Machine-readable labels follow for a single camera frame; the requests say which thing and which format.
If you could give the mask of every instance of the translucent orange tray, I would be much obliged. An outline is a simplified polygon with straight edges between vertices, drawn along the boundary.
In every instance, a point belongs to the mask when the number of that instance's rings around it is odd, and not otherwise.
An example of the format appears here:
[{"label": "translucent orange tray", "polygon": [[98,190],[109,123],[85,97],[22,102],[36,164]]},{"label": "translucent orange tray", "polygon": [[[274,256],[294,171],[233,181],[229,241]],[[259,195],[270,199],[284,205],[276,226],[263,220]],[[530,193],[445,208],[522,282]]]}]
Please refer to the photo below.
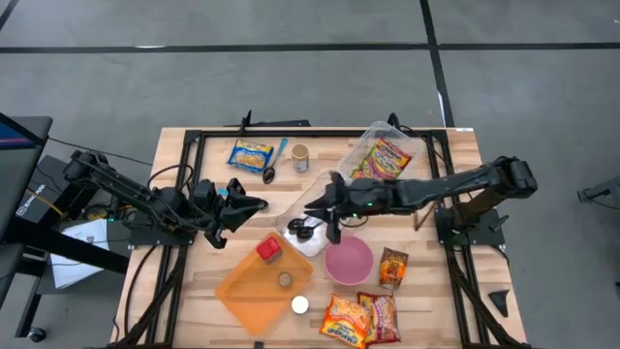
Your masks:
[{"label": "translucent orange tray", "polygon": [[[279,234],[269,233],[263,241],[268,238],[280,244],[280,258],[268,265],[252,249],[215,289],[215,296],[254,335],[263,333],[283,310],[291,309],[291,300],[301,293],[314,272],[312,265]],[[293,277],[291,286],[280,286],[281,272]]]}]

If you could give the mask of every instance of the wooden tabletop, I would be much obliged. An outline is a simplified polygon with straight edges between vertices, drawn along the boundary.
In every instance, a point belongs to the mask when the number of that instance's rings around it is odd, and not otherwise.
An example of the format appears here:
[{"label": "wooden tabletop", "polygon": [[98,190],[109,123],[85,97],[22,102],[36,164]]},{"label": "wooden tabletop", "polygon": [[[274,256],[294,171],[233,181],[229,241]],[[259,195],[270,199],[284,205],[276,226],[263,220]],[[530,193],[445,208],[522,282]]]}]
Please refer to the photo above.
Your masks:
[{"label": "wooden tabletop", "polygon": [[[186,130],[184,128],[162,130],[153,173],[166,166],[178,164]],[[461,172],[479,166],[481,158],[474,132],[471,129],[448,129],[447,131],[454,169]],[[244,138],[244,140],[271,144],[275,148],[280,142],[279,138]],[[354,231],[343,231],[343,235],[352,234],[362,238],[372,249],[375,265],[371,276],[363,284],[357,286],[337,285],[326,275],[323,253],[320,254],[317,258],[310,260],[315,271],[310,285],[302,293],[310,301],[309,311],[304,315],[295,315],[292,311],[285,311],[281,319],[276,321],[264,335],[253,337],[248,334],[224,305],[214,297],[213,290],[226,275],[267,233],[275,231],[275,218],[294,203],[320,173],[333,169],[338,160],[350,151],[356,141],[356,139],[347,138],[289,138],[288,145],[276,164],[277,176],[271,184],[264,185],[259,175],[249,174],[226,165],[235,139],[207,139],[201,178],[210,178],[218,187],[225,187],[229,179],[236,176],[247,190],[248,195],[267,200],[269,209],[256,214],[236,233],[226,232],[225,236],[229,242],[225,249],[214,249],[203,237],[198,237],[189,249],[174,348],[248,348],[252,347],[256,340],[264,341],[267,348],[347,347],[343,342],[319,333],[325,309],[332,293],[351,301],[355,300],[356,293],[359,291],[388,294],[386,289],[378,285],[378,265],[384,247],[409,254],[404,280],[400,288],[394,292],[402,342],[387,344],[385,347],[460,347],[446,254],[437,241],[433,219],[428,219],[417,232],[412,228],[412,216],[371,217],[363,227],[356,228]],[[292,164],[291,150],[298,143],[305,144],[310,152],[310,169],[303,174],[296,173]],[[196,150],[193,149],[190,164],[193,163],[195,153]],[[431,177],[425,150],[414,166],[418,178]],[[176,172],[167,172],[154,180],[153,185],[174,186],[175,178]],[[423,209],[420,214],[424,214],[427,209],[428,207]],[[146,250],[148,250],[147,247],[142,247],[132,253],[116,316],[121,331],[123,331],[122,319],[129,283]],[[525,341],[506,261],[487,246],[476,246],[472,250],[482,300],[510,335],[519,341]],[[129,310],[129,327],[137,322],[152,300],[161,252],[161,247],[153,252],[138,276]],[[511,290],[508,293],[509,318],[504,318],[487,296],[489,292],[503,289]],[[468,301],[465,303],[471,337],[477,340],[473,308]],[[163,340],[164,337],[168,303],[165,303],[162,309],[157,341]]]}]

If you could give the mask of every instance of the pink bowl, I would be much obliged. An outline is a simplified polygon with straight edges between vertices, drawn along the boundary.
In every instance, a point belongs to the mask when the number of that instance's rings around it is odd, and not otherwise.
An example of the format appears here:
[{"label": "pink bowl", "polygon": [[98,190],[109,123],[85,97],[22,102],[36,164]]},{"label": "pink bowl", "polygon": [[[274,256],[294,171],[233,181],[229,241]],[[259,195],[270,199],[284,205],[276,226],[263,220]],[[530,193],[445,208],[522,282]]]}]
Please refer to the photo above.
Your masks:
[{"label": "pink bowl", "polygon": [[372,251],[356,237],[341,237],[339,244],[325,250],[325,269],[337,283],[353,286],[361,283],[372,270]]}]

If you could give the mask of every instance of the ramen noodle package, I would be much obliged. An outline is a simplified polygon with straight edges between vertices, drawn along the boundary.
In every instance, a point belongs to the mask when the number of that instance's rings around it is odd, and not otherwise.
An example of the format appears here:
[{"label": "ramen noodle package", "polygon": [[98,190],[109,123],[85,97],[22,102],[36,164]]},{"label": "ramen noodle package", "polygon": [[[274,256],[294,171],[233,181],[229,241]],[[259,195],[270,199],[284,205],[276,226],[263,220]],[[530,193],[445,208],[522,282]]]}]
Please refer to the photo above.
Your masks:
[{"label": "ramen noodle package", "polygon": [[365,340],[366,345],[400,341],[394,296],[358,292],[357,302],[372,312],[372,324]]},{"label": "ramen noodle package", "polygon": [[351,172],[351,178],[395,179],[405,170],[411,159],[412,155],[381,138],[373,145],[359,167]]},{"label": "ramen noodle package", "polygon": [[385,247],[384,254],[381,256],[379,271],[379,283],[381,286],[389,290],[397,289],[403,280],[403,276],[405,276],[408,259],[408,254]]},{"label": "ramen noodle package", "polygon": [[365,349],[365,339],[370,326],[370,310],[354,301],[332,295],[319,332],[338,338],[355,348]]},{"label": "ramen noodle package", "polygon": [[269,163],[273,146],[236,140],[228,164],[253,173],[261,173]]}]

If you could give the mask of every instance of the gray floor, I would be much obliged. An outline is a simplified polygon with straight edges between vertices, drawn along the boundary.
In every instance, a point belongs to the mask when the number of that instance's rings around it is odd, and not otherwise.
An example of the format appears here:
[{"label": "gray floor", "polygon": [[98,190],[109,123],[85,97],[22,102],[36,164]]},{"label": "gray floor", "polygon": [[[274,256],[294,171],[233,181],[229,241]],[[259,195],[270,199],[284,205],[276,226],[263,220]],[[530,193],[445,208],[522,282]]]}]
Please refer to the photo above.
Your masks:
[{"label": "gray floor", "polygon": [[[8,0],[0,0],[0,7]],[[614,0],[433,0],[440,43],[620,42]],[[424,42],[417,1],[20,0],[0,46],[150,46]],[[575,190],[620,174],[620,52],[442,53],[457,126],[474,127],[484,160],[530,162],[540,191],[502,205],[511,272],[531,343],[612,348],[620,339],[620,215]],[[50,115],[51,134],[151,160],[163,126],[308,118],[367,125],[391,112],[441,126],[429,55],[414,52],[0,55],[0,108]],[[51,143],[67,157],[71,149]],[[145,180],[149,169],[113,160]],[[43,299],[41,344],[13,339],[32,281],[0,310],[2,348],[104,345],[122,287]]]}]

